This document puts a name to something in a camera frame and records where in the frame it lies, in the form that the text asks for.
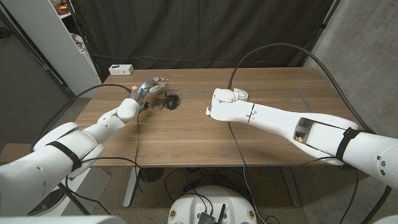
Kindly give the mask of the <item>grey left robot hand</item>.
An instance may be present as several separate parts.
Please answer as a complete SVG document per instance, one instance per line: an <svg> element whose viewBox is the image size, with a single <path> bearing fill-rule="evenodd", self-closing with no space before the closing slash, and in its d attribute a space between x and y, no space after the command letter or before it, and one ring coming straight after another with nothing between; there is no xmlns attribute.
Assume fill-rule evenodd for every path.
<svg viewBox="0 0 398 224"><path fill-rule="evenodd" d="M161 88L169 86L168 78L154 77L144 81L140 86L134 86L132 88L132 98L139 104L143 104L146 94L155 93Z"/></svg>

